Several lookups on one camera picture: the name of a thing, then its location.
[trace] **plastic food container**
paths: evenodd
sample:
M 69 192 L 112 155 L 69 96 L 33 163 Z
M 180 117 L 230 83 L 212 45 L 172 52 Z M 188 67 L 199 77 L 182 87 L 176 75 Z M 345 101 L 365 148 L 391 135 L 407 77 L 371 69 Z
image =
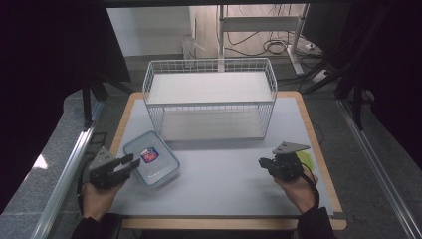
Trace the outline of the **plastic food container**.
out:
M 136 171 L 149 188 L 163 186 L 174 179 L 179 171 L 179 160 L 155 131 L 148 131 L 127 143 L 123 151 L 124 154 L 133 153 L 135 159 L 140 158 Z

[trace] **table frame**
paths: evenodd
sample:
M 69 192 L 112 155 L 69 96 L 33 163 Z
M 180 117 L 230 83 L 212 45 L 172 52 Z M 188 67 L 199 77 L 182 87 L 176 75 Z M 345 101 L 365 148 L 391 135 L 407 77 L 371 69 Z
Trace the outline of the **table frame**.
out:
M 298 92 L 278 92 L 278 98 L 295 98 L 301 112 L 305 128 L 310 138 L 316 163 L 318 164 L 322 180 L 326 185 L 328 197 L 332 204 L 334 216 L 331 216 L 330 223 L 333 230 L 345 229 L 347 223 L 345 218 L 336 218 L 336 215 L 342 215 L 343 211 L 338 201 L 337 194 L 332 184 L 328 168 L 325 164 L 322 151 L 320 150 L 317 136 L 311 119 L 308 115 L 305 102 L 302 95 Z M 130 118 L 130 114 L 135 100 L 143 99 L 142 93 L 134 93 L 130 95 L 124 113 L 121 117 L 120 124 L 114 136 L 110 152 L 117 154 L 121 140 L 124 135 L 125 128 Z M 182 217 L 182 218 L 166 218 L 166 217 L 127 217 L 123 219 L 122 228 L 128 229 L 207 229 L 207 230 L 295 230 L 298 225 L 298 219 L 292 218 L 224 218 L 224 217 Z

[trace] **wire basket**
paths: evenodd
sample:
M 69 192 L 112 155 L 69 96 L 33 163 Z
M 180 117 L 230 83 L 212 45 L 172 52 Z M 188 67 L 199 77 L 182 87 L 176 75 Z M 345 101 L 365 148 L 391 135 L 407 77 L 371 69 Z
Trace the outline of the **wire basket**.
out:
M 152 61 L 143 97 L 164 140 L 263 139 L 277 81 L 264 58 Z

